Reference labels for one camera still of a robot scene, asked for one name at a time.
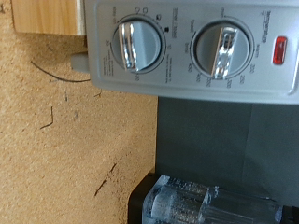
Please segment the red indicator light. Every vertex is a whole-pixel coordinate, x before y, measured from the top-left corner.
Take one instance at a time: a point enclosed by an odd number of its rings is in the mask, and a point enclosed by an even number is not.
[[[274,56],[273,56],[273,63],[280,65],[284,62],[284,56],[286,53],[287,48],[287,37],[279,36],[277,38],[277,42],[275,44]]]

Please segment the appliance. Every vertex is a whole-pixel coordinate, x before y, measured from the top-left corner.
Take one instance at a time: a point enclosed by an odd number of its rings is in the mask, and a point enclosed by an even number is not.
[[[99,88],[159,96],[156,175],[299,205],[297,0],[85,0],[85,11],[88,54],[73,68]],[[132,193],[129,223],[157,178]],[[281,214],[298,222],[295,207]]]
[[[85,0],[85,10],[89,56],[72,64],[99,88],[299,104],[297,0]]]

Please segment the silver knob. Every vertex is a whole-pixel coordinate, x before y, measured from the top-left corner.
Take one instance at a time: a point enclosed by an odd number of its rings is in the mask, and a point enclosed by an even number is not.
[[[116,60],[133,73],[150,67],[158,59],[161,48],[159,34],[145,21],[121,23],[112,42]]]
[[[249,59],[247,35],[230,23],[209,26],[194,44],[198,67],[213,79],[226,79],[240,71]]]

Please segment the control panel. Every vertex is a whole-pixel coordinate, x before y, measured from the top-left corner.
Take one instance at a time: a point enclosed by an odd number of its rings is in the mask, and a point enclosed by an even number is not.
[[[85,0],[95,86],[299,104],[298,1]]]

